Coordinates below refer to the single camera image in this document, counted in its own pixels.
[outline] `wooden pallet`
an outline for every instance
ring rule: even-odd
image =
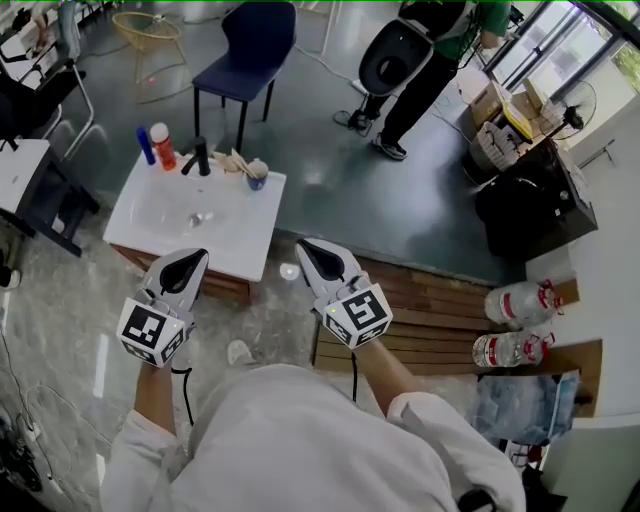
[[[385,346],[416,375],[477,374],[473,363],[478,336],[503,332],[484,313],[490,291],[458,279],[358,258],[371,281],[380,284],[393,311]],[[565,303],[579,300],[575,280],[563,283]],[[351,352],[324,327],[318,329],[312,364],[319,370],[351,372]]]

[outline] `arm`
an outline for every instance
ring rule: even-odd
[[[496,48],[507,34],[511,2],[486,3],[478,8],[484,9],[480,44],[485,49]]]
[[[402,410],[410,404],[430,435],[442,443],[471,482],[491,494],[500,510],[526,510],[522,483],[509,459],[444,400],[420,392],[418,379],[380,340],[355,349],[354,354],[389,421],[402,424]]]
[[[47,22],[44,18],[44,4],[41,2],[36,3],[35,7],[31,9],[31,19],[38,27],[38,41],[36,42],[36,49],[42,48],[47,44]]]
[[[134,409],[167,432],[176,433],[171,365],[163,368],[156,368],[150,364],[142,365]]]
[[[353,351],[373,395],[386,416],[391,402],[403,393],[420,391],[420,383],[378,339]]]
[[[480,34],[480,44],[485,50],[496,48],[500,44],[500,39],[501,37],[486,30],[483,30]]]
[[[100,487],[104,512],[144,512],[154,496],[168,492],[163,468],[178,453],[171,391],[170,365],[142,364],[134,410],[113,442]]]

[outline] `black pants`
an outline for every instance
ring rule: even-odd
[[[11,281],[11,269],[9,267],[5,267],[4,252],[0,249],[0,286],[8,286],[9,281]]]
[[[458,63],[434,52],[433,56],[405,87],[384,121],[382,139],[394,144],[429,109],[458,72]],[[380,116],[380,108],[389,96],[369,96],[364,113],[369,119]]]

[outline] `marble floor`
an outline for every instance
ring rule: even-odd
[[[11,368],[29,416],[42,430],[40,446],[27,441],[45,480],[44,491],[35,497],[55,511],[100,510],[98,492],[110,443],[135,396],[140,362],[124,351],[115,330],[123,301],[134,293],[142,273],[102,241],[108,214],[104,209],[84,221],[77,235],[81,259],[43,237],[26,241],[22,284],[0,294]],[[176,368],[193,368],[189,396],[194,415],[198,397],[229,371],[226,347],[234,339],[244,340],[260,364],[310,367],[312,295],[301,277],[282,278],[282,263],[295,264],[292,243],[284,239],[272,244],[250,307],[204,296],[196,302],[197,329],[173,362]],[[324,375],[350,395],[351,375]],[[425,379],[424,384],[463,413],[474,396],[473,377]],[[18,396],[2,347],[0,404],[14,418],[24,414]],[[180,376],[174,376],[173,398],[178,435],[186,440],[190,427]],[[358,404],[380,414],[364,379]],[[64,494],[46,481],[49,471]]]

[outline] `sink basin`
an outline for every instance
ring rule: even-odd
[[[106,242],[163,256],[178,249],[203,248],[209,269],[259,281],[282,197],[286,176],[270,172],[260,191],[249,188],[244,174],[225,173],[214,160],[211,174],[189,176],[138,158],[104,233]]]

